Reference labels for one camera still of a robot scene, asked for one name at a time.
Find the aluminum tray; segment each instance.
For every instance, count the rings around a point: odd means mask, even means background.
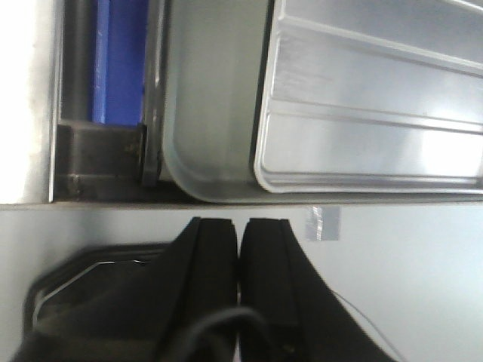
[[[254,170],[271,192],[481,192],[483,8],[284,0]]]

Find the blue object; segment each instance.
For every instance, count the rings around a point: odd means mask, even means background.
[[[148,4],[149,0],[97,0],[94,122],[141,121]]]

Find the wire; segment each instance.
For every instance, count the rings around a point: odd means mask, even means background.
[[[384,340],[384,342],[392,349],[392,351],[396,354],[396,356],[401,362],[408,362],[408,360],[402,355],[402,353],[389,341],[389,338],[387,338],[386,335],[383,332],[381,332],[379,328],[377,328],[376,324],[373,321],[371,321],[371,319],[369,319],[369,317],[366,314],[362,313],[362,311],[359,308],[357,308],[349,300],[347,300],[344,296],[340,295],[335,290],[331,289],[331,292],[336,296],[338,296],[339,298],[341,298],[345,303],[353,307],[354,310],[357,311],[374,328],[374,330],[379,334],[379,336]]]

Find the black plastic part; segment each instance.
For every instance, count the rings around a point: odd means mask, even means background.
[[[30,333],[37,321],[71,310],[121,284],[168,245],[114,246],[77,253],[30,287],[24,305],[23,333]]]
[[[95,0],[65,0],[62,117],[92,119]]]
[[[393,361],[320,278],[287,220],[252,219],[241,264],[242,303],[267,319],[281,351],[278,360]],[[261,361],[261,348],[250,336],[241,337],[244,362]]]
[[[12,362],[151,362],[198,318],[236,304],[231,221],[193,219],[143,270],[72,310],[44,318]],[[234,351],[235,332],[214,331]],[[206,360],[202,351],[192,360]]]

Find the stainless steel surface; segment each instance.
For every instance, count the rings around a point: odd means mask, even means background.
[[[165,110],[166,1],[150,0],[146,38],[143,123],[146,142],[141,183],[155,186],[161,173],[162,119]]]
[[[52,197],[63,2],[0,5],[0,204]]]
[[[476,2],[276,0],[258,181],[482,193],[482,38]]]

